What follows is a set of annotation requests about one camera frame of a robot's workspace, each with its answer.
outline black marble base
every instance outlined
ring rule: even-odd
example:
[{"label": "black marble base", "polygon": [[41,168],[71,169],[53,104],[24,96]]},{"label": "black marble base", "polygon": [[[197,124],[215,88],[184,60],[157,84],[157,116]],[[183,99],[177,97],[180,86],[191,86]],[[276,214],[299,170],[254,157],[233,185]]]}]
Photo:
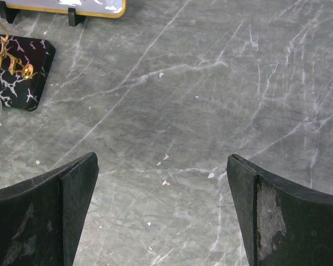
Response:
[{"label": "black marble base", "polygon": [[96,154],[0,190],[0,265],[72,266],[99,167]]},{"label": "black marble base", "polygon": [[333,266],[333,196],[232,155],[228,180],[250,266]]},{"label": "black marble base", "polygon": [[4,106],[33,111],[38,107],[56,50],[47,40],[15,36],[9,38],[6,48],[24,65],[32,64],[36,74],[29,80],[21,74],[11,75],[10,59],[4,58],[0,70],[0,99]]}]

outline black foot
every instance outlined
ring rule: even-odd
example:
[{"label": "black foot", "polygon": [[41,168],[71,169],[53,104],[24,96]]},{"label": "black foot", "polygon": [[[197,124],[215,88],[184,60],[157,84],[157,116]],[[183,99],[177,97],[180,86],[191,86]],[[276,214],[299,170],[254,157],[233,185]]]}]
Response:
[{"label": "black foot", "polygon": [[8,8],[5,1],[0,1],[0,17],[6,19],[9,24],[15,20],[19,9]]},{"label": "black foot", "polygon": [[333,266],[333,196],[232,155],[227,174],[250,266]]},{"label": "black foot", "polygon": [[75,8],[72,8],[72,7],[68,8],[69,26],[75,27],[79,23],[83,22],[84,19],[85,19],[85,16],[77,15]]},{"label": "black foot", "polygon": [[87,154],[0,190],[0,265],[72,266],[98,172]]}]

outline gold figurine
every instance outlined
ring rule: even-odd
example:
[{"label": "gold figurine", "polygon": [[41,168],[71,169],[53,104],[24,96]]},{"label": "gold figurine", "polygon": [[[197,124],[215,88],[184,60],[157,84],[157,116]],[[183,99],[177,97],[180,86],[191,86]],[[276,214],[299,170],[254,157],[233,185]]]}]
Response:
[{"label": "gold figurine", "polygon": [[[0,36],[1,40],[1,51],[0,51],[0,69],[2,68],[2,60],[5,57],[10,58],[10,66],[9,66],[9,72],[11,75],[14,75],[15,73],[22,73],[22,77],[25,79],[31,79],[34,74],[33,74],[33,65],[27,64],[23,65],[21,59],[14,57],[12,54],[8,53],[6,50],[6,43],[9,39],[9,33],[5,26],[0,22],[0,27],[5,31],[6,36],[2,37]],[[16,65],[19,65],[22,67],[22,70],[17,70]]]}]

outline gold hook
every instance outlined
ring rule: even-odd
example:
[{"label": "gold hook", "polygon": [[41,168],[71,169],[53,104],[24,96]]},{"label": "gold hook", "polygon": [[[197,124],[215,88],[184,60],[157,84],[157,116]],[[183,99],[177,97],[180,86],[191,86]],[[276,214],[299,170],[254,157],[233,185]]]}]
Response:
[{"label": "gold hook", "polygon": [[[0,70],[2,68],[2,61],[5,57],[10,58],[10,66],[9,66],[9,72],[11,75],[14,75],[15,73],[22,73],[22,77],[25,79],[31,79],[33,74],[33,65],[27,64],[23,65],[21,59],[14,57],[12,54],[8,53],[6,50],[6,44],[9,40],[9,33],[6,29],[6,27],[0,22],[0,27],[5,31],[6,36],[0,36],[1,41],[1,51],[0,51]],[[22,70],[16,70],[16,65],[19,65],[22,67]]]}]

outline gray marble surface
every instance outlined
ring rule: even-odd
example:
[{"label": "gray marble surface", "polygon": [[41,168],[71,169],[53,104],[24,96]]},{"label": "gray marble surface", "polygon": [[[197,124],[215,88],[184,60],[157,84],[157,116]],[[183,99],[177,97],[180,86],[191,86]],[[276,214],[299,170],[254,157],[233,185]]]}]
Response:
[{"label": "gray marble surface", "polygon": [[8,28],[57,53],[39,109],[3,109],[0,188],[99,157],[74,265],[247,265],[235,152],[333,194],[333,1],[130,0]]}]

